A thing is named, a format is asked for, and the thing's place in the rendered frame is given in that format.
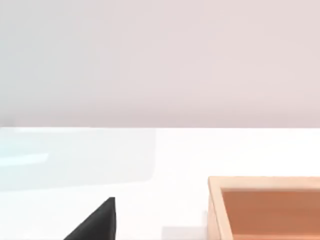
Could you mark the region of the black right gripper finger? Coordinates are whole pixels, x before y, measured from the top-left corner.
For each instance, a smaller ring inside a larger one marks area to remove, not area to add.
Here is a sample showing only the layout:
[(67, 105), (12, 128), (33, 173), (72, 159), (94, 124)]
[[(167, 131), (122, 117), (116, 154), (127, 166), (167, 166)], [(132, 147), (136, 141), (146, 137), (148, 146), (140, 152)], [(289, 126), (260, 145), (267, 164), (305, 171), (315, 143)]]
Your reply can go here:
[(63, 240), (116, 240), (116, 198), (109, 197)]

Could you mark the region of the shallow salmon-coloured box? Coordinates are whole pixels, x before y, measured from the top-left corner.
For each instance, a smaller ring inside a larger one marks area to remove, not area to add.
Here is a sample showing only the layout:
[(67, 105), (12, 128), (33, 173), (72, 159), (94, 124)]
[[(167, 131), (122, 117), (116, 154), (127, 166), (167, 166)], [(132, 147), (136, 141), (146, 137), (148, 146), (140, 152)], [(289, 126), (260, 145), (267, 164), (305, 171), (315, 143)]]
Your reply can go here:
[(210, 176), (207, 240), (320, 240), (320, 177)]

